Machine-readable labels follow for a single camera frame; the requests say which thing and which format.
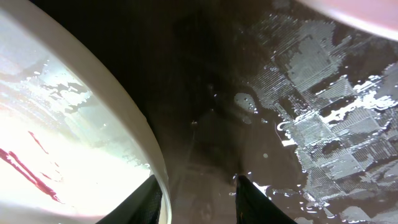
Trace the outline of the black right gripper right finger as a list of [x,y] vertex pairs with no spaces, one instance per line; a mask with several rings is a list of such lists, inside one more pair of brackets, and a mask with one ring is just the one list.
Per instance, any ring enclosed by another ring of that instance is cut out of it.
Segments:
[[295,224],[245,175],[237,176],[235,204],[237,224]]

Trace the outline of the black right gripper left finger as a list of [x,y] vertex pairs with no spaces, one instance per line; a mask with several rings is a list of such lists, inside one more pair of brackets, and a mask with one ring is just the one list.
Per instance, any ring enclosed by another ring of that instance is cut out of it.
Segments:
[[162,191],[151,175],[112,212],[96,224],[159,224]]

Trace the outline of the cream plate with red stain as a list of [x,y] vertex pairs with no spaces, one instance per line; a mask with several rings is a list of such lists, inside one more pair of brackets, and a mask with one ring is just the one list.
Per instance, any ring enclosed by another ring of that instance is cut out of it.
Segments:
[[96,223],[167,169],[113,74],[29,1],[1,2],[1,222]]

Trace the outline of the pinkish plate with red stain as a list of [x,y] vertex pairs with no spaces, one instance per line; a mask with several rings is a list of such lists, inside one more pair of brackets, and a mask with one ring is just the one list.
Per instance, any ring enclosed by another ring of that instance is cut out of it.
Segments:
[[397,0],[298,0],[356,29],[397,41]]

